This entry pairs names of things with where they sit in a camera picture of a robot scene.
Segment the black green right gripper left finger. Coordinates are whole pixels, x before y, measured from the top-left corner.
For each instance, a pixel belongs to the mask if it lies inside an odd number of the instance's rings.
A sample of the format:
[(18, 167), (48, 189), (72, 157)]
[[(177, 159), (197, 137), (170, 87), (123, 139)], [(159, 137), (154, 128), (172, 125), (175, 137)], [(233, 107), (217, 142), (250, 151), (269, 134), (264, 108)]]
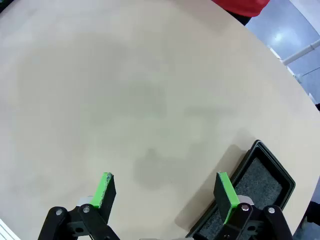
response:
[(92, 240), (117, 240), (108, 225), (116, 197), (114, 175), (102, 174), (98, 187), (88, 203), (68, 211), (62, 206), (52, 207), (44, 220), (39, 240), (77, 240), (88, 236)]

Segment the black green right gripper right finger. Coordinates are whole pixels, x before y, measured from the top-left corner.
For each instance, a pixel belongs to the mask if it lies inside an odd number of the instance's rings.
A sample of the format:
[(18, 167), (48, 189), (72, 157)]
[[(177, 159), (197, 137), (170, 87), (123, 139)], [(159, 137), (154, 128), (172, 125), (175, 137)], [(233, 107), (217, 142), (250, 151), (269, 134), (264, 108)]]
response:
[(259, 209), (248, 196), (240, 202), (226, 172), (216, 174), (213, 194), (223, 221), (216, 240), (293, 239), (282, 210), (277, 205)]

